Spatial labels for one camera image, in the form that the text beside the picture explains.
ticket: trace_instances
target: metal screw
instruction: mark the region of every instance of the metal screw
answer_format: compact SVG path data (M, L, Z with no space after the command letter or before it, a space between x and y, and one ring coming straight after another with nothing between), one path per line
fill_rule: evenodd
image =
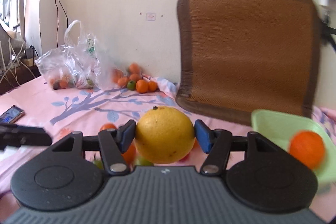
M112 172L117 172L117 173L124 172L126 169L127 169L127 165L125 164L112 164L110 166L110 170Z
M209 164L203 167L203 171L204 173L207 173L207 174L214 174L219 171L219 167L216 165Z

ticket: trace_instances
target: pink tablecloth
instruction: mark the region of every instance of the pink tablecloth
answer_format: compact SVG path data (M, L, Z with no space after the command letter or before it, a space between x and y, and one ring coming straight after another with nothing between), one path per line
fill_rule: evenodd
M52 90L43 77L22 85L18 89L0 97L0 113L12 105L22 108L26 115L19 124L44 127L54 141L71 131L82 131L85 136L96 135L102 124L113 122L119 126L129 119L138 120L143 113L155 105L176 107L187 114L194 123L202 119L211 129L224 128L234 135L245 136L250 127L225 122L181 109L175 103L177 84L165 79L155 79L160 92L138 94L127 89L95 90ZM336 111L314 108L315 120L320 122L336 143ZM18 209L10 192L9 182L15 170L37 155L42 148L21 147L2 153L0 162L0 221L6 219ZM200 167L206 155L193 150L189 159L177 165L196 165ZM228 168L243 159L242 152L231 153ZM336 213L336 185L330 185L317 195L311 209L325 221L330 221Z

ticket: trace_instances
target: green plastic basket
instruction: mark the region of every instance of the green plastic basket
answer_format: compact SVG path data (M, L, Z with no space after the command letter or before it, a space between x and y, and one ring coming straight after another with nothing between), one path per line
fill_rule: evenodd
M251 120L254 131L286 151L290 139L299 130L311 130L319 134L324 141L326 155L314 173L320 186L336 181L336 146L317 122L301 116L263 109L253 111Z

